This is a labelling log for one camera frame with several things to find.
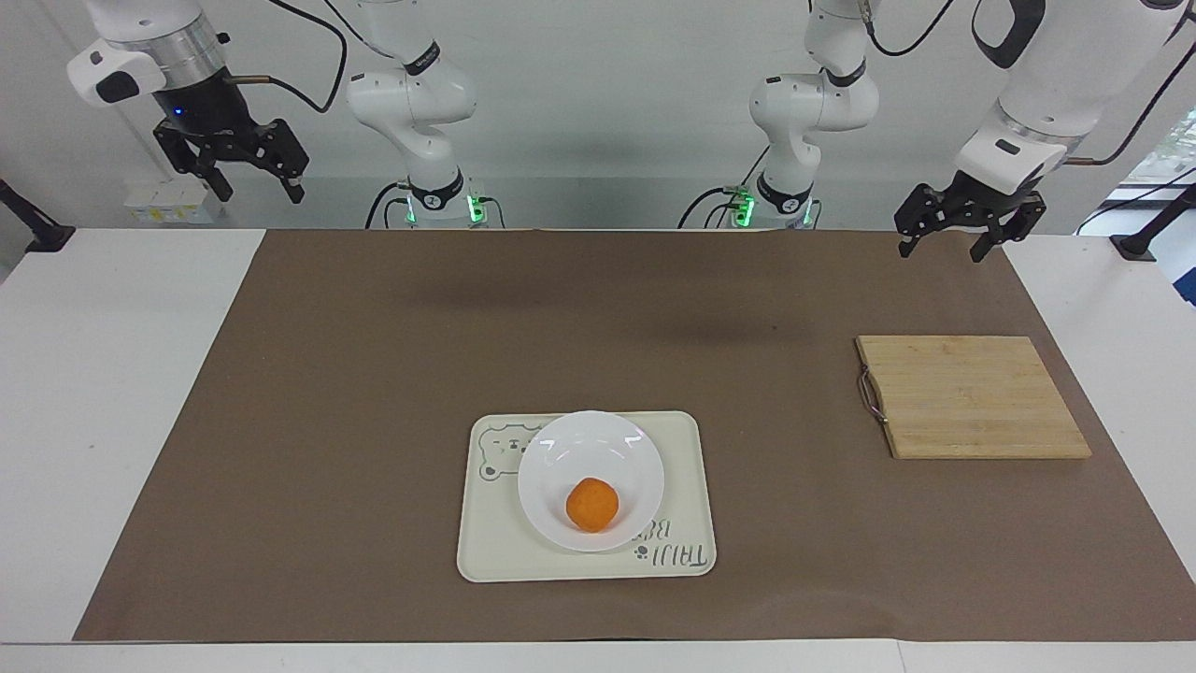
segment white bowl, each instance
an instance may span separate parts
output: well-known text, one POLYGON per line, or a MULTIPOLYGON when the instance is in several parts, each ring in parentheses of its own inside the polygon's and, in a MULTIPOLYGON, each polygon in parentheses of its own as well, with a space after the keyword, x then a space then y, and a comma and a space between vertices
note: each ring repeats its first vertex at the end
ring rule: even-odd
POLYGON ((553 543, 579 552, 626 545, 652 522, 665 492, 660 452, 634 423, 600 411, 562 416, 532 438, 519 463, 519 503, 527 521, 553 543), (565 503, 592 477, 618 494, 618 514, 605 531, 586 533, 565 503))

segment white wall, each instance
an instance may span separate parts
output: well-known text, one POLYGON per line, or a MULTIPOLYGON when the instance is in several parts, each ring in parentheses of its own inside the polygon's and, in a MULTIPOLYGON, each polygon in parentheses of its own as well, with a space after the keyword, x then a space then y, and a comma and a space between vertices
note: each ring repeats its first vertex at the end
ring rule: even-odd
MULTIPOLYGON (((294 0, 321 16, 317 0, 294 0)), ((337 0, 350 17, 356 7, 337 0)), ((312 96, 335 68, 336 41, 262 0, 205 0, 242 74, 271 73, 312 96)), ((891 227, 891 213, 920 181, 941 185, 951 158, 1003 84, 976 50, 972 2, 953 7, 930 39, 904 59, 875 55, 881 87, 875 122, 824 134, 817 196, 823 226, 891 227)), ((890 47, 916 36, 939 0, 887 2, 878 32, 890 47)), ((756 80, 814 69, 801 48, 800 0, 428 0, 445 53, 480 85, 481 106, 448 127, 464 167, 499 196, 520 226, 671 226, 701 189, 736 182, 764 145, 748 115, 756 80)), ((1081 153, 1104 154, 1191 41, 1177 38, 1118 99, 1081 153)), ((120 203, 127 181, 163 175, 150 99, 93 110, 77 99, 66 61, 94 39, 81 0, 0 2, 0 173, 44 209, 83 226, 129 226, 120 203)), ((349 72, 389 62, 354 44, 349 72)), ((312 155, 309 197, 291 206, 252 169, 226 170, 238 226, 358 226, 368 197, 403 173, 396 152, 338 103, 318 116, 273 87, 246 90, 260 121, 282 116, 312 155)), ((1043 190, 1041 230, 1067 232, 1191 105, 1196 67, 1116 164, 1068 167, 1043 190)), ((25 235, 0 218, 0 263, 25 235)))

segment metal handle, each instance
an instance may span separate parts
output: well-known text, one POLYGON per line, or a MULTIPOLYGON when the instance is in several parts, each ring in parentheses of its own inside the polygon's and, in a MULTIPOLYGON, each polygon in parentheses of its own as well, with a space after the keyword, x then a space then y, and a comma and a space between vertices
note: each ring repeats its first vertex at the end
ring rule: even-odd
POLYGON ((860 385, 860 398, 864 399, 864 406, 868 408, 868 414, 879 421, 881 426, 887 424, 889 420, 885 418, 884 412, 880 411, 879 403, 875 402, 877 396, 872 391, 872 383, 868 380, 868 366, 864 366, 864 371, 860 372, 860 380, 858 384, 860 385))

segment wooden cutting board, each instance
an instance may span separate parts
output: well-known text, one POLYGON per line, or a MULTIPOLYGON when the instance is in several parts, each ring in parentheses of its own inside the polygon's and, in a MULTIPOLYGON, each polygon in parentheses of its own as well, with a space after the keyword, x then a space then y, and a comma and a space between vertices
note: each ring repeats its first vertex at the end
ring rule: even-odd
POLYGON ((1025 336, 858 336, 856 345, 861 391, 893 458, 1092 455, 1025 336))

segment tray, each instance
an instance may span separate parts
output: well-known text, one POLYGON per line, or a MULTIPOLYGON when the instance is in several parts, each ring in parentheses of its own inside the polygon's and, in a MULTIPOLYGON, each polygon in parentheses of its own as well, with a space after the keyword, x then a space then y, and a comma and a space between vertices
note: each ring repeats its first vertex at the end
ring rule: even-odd
POLYGON ((681 411, 620 414, 657 445, 665 466, 660 510, 634 540, 599 553, 544 539, 519 506, 527 442, 562 415, 487 416, 470 434, 457 569, 470 582, 683 577, 714 568, 714 525, 697 423, 681 411))

